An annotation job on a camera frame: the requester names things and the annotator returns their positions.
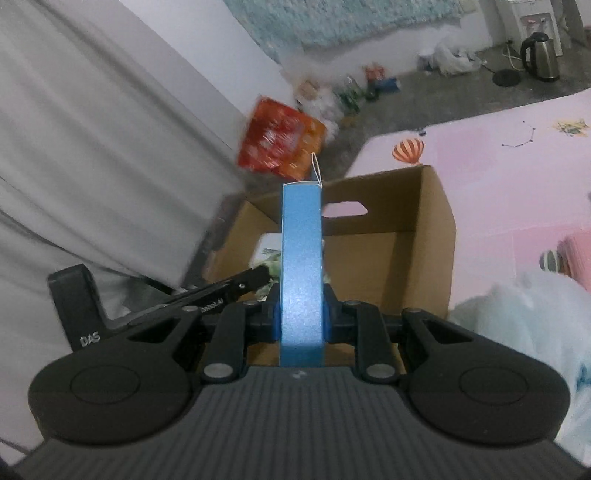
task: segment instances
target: orange snack bag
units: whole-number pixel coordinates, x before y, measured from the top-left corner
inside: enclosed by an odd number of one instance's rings
[[[305,180],[311,154],[320,152],[322,122],[270,98],[259,100],[246,131],[238,165],[271,171],[288,180]]]

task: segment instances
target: blue carton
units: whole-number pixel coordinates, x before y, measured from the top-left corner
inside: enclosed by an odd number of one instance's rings
[[[324,364],[321,192],[317,181],[283,187],[282,367]]]

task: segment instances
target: cardboard box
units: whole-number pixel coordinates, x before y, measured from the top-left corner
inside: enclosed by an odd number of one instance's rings
[[[418,166],[325,183],[324,205],[359,202],[367,213],[323,218],[324,267],[341,301],[360,300],[383,313],[418,307],[447,316],[452,288],[456,226],[433,168]],[[281,228],[280,193],[245,202],[223,247],[210,263],[208,280],[248,268],[263,233]],[[256,346],[256,364],[277,363],[277,349]],[[327,348],[327,364],[350,364],[348,346]]]

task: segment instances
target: ribbed gray surface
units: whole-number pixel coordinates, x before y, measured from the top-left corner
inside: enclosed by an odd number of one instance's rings
[[[109,449],[50,440],[21,462],[26,480],[573,480],[552,442],[508,450],[456,443],[415,418],[390,387],[349,368],[252,367],[204,389],[162,434]]]

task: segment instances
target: concrete floor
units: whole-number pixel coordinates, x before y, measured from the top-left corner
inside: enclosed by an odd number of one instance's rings
[[[479,56],[491,70],[510,68],[509,60],[501,56],[501,47]],[[484,68],[450,78],[437,72],[402,76],[400,92],[382,95],[375,103],[363,105],[354,126],[342,129],[320,154],[323,178],[342,178],[364,143],[376,135],[506,110],[571,95],[591,86],[591,50],[574,45],[565,50],[558,62],[559,81],[544,83],[521,73],[521,83],[510,88],[492,83],[493,74]]]

